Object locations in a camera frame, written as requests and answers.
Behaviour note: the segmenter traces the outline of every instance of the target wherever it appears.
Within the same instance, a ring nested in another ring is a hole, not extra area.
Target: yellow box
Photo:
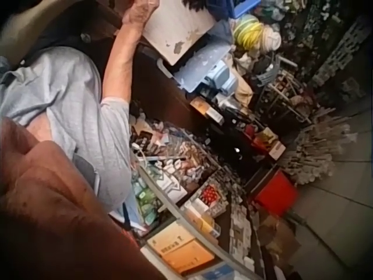
[[[220,226],[215,224],[215,220],[208,214],[196,214],[192,208],[187,208],[185,214],[207,237],[215,239],[220,236]]]
[[[177,221],[151,237],[147,243],[161,256],[180,248],[195,237]]]
[[[214,259],[214,254],[197,240],[193,240],[164,255],[163,259],[178,273],[182,273],[211,261]]]

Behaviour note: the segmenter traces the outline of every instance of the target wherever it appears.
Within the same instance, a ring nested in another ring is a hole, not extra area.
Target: hand
[[[159,0],[134,0],[133,5],[125,12],[122,22],[143,29],[158,6]]]

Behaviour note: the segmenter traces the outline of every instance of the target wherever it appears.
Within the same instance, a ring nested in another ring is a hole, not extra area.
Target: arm
[[[80,0],[42,0],[35,7],[13,15],[0,32],[0,56],[16,66],[47,25],[65,9]]]
[[[112,47],[103,82],[103,99],[119,97],[131,101],[132,64],[144,26],[159,0],[135,0],[124,17]]]

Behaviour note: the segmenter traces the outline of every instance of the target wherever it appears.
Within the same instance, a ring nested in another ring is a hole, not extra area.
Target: yellow cable
[[[261,39],[263,34],[263,24],[253,22],[253,20],[242,21],[234,30],[236,42],[246,50],[251,50]]]

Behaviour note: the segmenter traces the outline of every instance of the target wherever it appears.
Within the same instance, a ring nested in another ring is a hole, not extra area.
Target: cardboard box
[[[214,254],[197,240],[163,256],[163,259],[178,273],[198,267],[214,259]]]
[[[193,207],[186,208],[185,214],[205,235],[214,239],[220,236],[221,228],[210,215],[206,213],[200,214]]]
[[[270,254],[276,256],[276,265],[286,263],[301,246],[293,231],[284,220],[269,214],[264,209],[259,211],[259,221],[258,236],[262,245]]]
[[[147,243],[161,256],[175,251],[187,244],[195,237],[191,235],[177,221],[173,222],[161,232],[151,237]]]

